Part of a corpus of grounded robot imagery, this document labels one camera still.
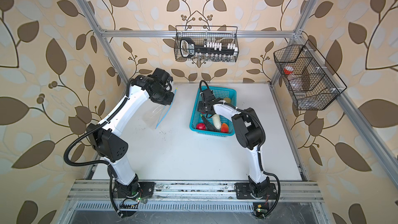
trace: black rack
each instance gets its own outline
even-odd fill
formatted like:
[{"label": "black rack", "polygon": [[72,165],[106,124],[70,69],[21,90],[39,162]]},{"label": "black rack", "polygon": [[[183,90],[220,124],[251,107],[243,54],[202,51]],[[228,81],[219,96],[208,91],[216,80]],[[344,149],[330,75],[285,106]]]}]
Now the black rack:
[{"label": "black rack", "polygon": [[[315,46],[308,41],[305,45],[289,45],[274,52],[274,60],[281,77],[292,97],[297,110],[324,110],[339,96],[347,85],[327,62],[319,64],[310,50]],[[336,85],[327,75],[336,75],[344,87]]]},{"label": "black rack", "polygon": [[177,25],[176,61],[236,62],[239,54],[237,31],[233,26]]}]

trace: wire basket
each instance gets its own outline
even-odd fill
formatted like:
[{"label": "wire basket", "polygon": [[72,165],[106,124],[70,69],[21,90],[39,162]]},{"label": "wire basket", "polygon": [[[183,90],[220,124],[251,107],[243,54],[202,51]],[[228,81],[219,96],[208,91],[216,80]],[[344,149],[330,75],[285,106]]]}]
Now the wire basket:
[{"label": "wire basket", "polygon": [[[228,97],[231,99],[231,104],[236,106],[236,91],[234,89],[230,88],[225,88],[225,87],[209,87],[210,90],[213,91],[213,94],[216,98],[225,98]],[[211,132],[207,130],[198,130],[196,129],[196,125],[198,123],[203,123],[203,120],[200,116],[200,112],[198,111],[199,107],[199,101],[202,100],[202,96],[200,95],[200,90],[198,89],[198,92],[196,94],[196,101],[195,105],[193,106],[193,111],[192,111],[192,117],[191,117],[191,123],[189,124],[189,128],[197,133],[200,134],[207,134],[207,135],[213,135],[213,136],[220,136],[220,137],[227,137],[227,136],[232,136],[235,134],[234,130],[234,124],[232,121],[228,120],[226,117],[220,115],[220,120],[222,123],[226,123],[228,125],[228,133],[223,133],[223,132]],[[213,124],[213,119],[208,118],[207,119],[211,124]]]},{"label": "wire basket", "polygon": [[176,61],[236,62],[239,54],[237,31],[233,26],[177,25]]},{"label": "wire basket", "polygon": [[[347,85],[327,62],[319,64],[310,51],[315,46],[289,45],[274,52],[274,60],[297,110],[324,110]],[[327,75],[336,75],[344,87],[336,85]]]}]

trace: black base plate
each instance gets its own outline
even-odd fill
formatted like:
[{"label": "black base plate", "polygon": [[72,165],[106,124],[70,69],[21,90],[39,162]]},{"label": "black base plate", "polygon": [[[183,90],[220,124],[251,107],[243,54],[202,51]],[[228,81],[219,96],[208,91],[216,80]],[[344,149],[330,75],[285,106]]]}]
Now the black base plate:
[{"label": "black base plate", "polygon": [[[235,183],[235,190],[236,190],[236,198],[240,200],[251,200],[251,199],[256,199],[251,196],[250,194],[250,189],[249,189],[249,183]],[[266,189],[269,200],[276,200],[277,197],[277,192],[274,192],[276,190],[275,184],[270,183],[269,188]]]},{"label": "black base plate", "polygon": [[[138,183],[140,184],[140,188],[142,189],[141,198],[153,195],[155,182],[138,182]],[[122,192],[117,191],[117,198],[127,198],[127,196]]]}]

